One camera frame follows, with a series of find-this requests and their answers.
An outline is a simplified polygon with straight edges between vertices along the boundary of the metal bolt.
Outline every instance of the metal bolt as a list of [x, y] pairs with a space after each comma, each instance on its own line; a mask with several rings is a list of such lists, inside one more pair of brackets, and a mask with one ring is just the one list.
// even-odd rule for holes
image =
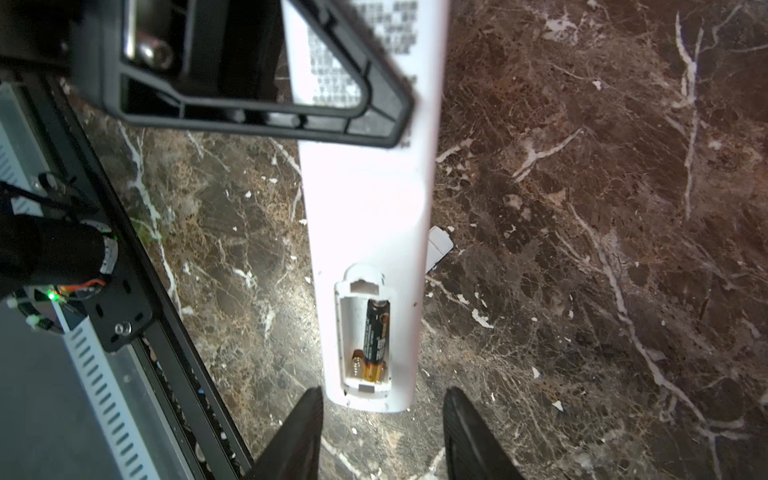
[[137, 49], [141, 59], [157, 71], [165, 71], [174, 63], [174, 51], [165, 40], [142, 31], [137, 32]]
[[129, 336], [131, 334], [131, 324], [128, 322], [118, 323], [114, 326], [114, 332], [118, 335]]

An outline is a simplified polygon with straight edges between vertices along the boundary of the battery compartment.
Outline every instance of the battery compartment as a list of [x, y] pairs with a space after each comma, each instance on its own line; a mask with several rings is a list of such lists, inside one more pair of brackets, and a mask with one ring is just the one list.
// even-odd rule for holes
[[395, 301], [394, 290], [384, 285], [383, 275], [367, 265], [356, 264], [350, 267], [344, 281], [335, 285], [336, 291], [336, 328], [339, 334], [339, 370], [342, 389], [348, 396], [364, 399], [383, 399], [392, 387], [390, 345], [392, 329], [387, 336], [384, 362], [387, 367], [382, 372], [379, 382], [367, 382], [362, 379], [353, 364], [355, 350], [363, 348], [366, 331], [366, 313], [369, 300], [386, 300], [390, 312]]

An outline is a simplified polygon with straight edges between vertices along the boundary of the black plastic frame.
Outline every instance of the black plastic frame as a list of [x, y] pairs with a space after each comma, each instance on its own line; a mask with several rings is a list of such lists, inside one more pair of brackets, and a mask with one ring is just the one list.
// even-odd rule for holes
[[[198, 97], [180, 93], [172, 79], [130, 63], [123, 56], [124, 8], [114, 0], [87, 0], [83, 18], [71, 32], [71, 77], [91, 103], [134, 124], [188, 130], [222, 131], [300, 140], [394, 147], [410, 119], [414, 101], [407, 83], [384, 59], [371, 35], [337, 0], [290, 0], [358, 84], [361, 101], [354, 108], [278, 104], [247, 98]], [[227, 10], [228, 0], [190, 0], [187, 36], [204, 22], [207, 8]], [[186, 45], [194, 45], [185, 38]], [[167, 114], [127, 111], [127, 95], [137, 82], [169, 100]], [[399, 108], [393, 102], [399, 102]], [[242, 111], [246, 123], [190, 118], [189, 113]], [[270, 120], [270, 115], [278, 120]]]

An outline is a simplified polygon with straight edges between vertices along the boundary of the screw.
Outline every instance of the screw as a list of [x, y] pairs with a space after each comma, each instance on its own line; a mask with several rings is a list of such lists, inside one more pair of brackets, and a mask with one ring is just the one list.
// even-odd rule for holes
[[118, 335], [129, 336], [131, 334], [131, 324], [128, 322], [118, 323], [114, 326], [114, 332]]

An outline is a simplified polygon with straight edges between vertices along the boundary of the perforated metal panel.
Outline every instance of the perforated metal panel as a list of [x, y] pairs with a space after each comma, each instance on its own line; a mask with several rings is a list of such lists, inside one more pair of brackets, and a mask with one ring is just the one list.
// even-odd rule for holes
[[[25, 120], [10, 84], [0, 85], [0, 109], [0, 180], [30, 191], [31, 172], [24, 172], [19, 157], [39, 155], [41, 158], [42, 153], [32, 133], [25, 128]], [[40, 205], [26, 198], [15, 198], [11, 203], [16, 214], [42, 215]]]
[[90, 319], [65, 344], [124, 480], [160, 480]]

